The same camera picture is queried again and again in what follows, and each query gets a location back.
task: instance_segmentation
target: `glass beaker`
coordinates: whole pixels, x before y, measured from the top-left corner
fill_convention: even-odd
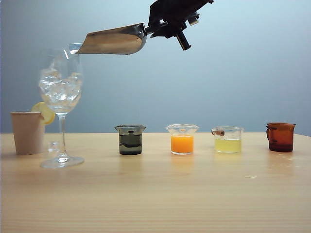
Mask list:
[[[193,135],[199,129],[196,125],[173,124],[166,127],[171,133],[172,154],[192,154]]]
[[[268,123],[267,138],[269,140],[269,150],[278,152],[293,151],[295,125],[289,123]]]
[[[123,155],[141,154],[141,135],[146,127],[143,125],[118,125],[119,152]]]
[[[222,153],[239,153],[242,150],[243,128],[218,126],[211,130],[215,136],[215,150]]]

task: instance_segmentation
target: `wine glass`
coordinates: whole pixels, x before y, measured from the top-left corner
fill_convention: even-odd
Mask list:
[[[84,162],[83,158],[69,156],[65,146],[66,115],[81,97],[82,79],[78,54],[68,50],[47,51],[44,68],[40,71],[39,91],[45,104],[58,116],[61,141],[57,156],[44,161],[41,167],[59,168]]]

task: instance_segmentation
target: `blue-gray backdrop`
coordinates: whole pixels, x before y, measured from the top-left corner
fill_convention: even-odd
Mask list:
[[[41,101],[40,51],[82,42],[86,33],[148,22],[153,0],[2,0],[1,132],[10,111]],[[199,23],[176,38],[148,36],[138,53],[81,55],[83,96],[67,132],[113,132],[144,124],[236,125],[265,131],[271,121],[296,123],[311,136],[311,1],[215,0]],[[58,132],[58,121],[46,127]]]

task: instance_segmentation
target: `stainless steel scoop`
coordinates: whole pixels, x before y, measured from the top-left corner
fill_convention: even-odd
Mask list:
[[[147,33],[144,23],[88,33],[83,43],[69,44],[71,53],[129,55],[141,50]]]

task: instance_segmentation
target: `brown pitcher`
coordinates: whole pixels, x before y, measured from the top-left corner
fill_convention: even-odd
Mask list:
[[[294,128],[296,124],[268,123],[267,138],[269,150],[279,152],[293,151]]]

